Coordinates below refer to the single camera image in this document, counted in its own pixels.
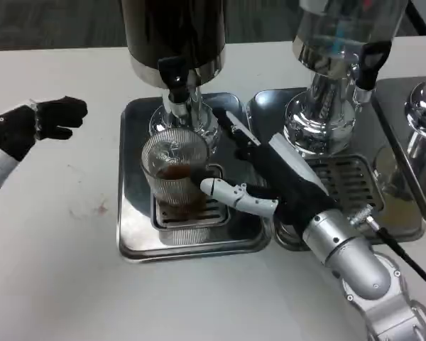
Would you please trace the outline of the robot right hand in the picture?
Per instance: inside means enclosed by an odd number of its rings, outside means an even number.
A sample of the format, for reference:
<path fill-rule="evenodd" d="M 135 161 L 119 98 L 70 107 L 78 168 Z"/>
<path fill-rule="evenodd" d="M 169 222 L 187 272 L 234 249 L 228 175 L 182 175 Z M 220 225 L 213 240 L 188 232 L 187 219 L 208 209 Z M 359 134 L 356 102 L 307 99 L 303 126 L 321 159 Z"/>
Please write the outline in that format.
<path fill-rule="evenodd" d="M 262 143 L 227 110 L 214 108 L 212 113 L 235 143 L 236 157 L 249 162 L 268 186 L 235 183 L 196 168 L 190 180 L 204 194 L 240 212 L 277 217 L 299 235 L 316 216 L 337 208 L 319 177 L 284 135 L 276 133 Z"/>

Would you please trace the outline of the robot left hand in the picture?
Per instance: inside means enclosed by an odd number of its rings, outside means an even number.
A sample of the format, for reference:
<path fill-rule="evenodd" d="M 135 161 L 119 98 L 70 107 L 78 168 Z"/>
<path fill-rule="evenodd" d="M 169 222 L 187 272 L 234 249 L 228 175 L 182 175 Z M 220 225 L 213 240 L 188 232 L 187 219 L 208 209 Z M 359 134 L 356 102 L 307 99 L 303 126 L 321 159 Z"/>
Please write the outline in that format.
<path fill-rule="evenodd" d="M 68 96 L 9 110 L 0 114 L 0 151 L 22 161 L 37 141 L 71 138 L 87 113 L 84 100 Z"/>

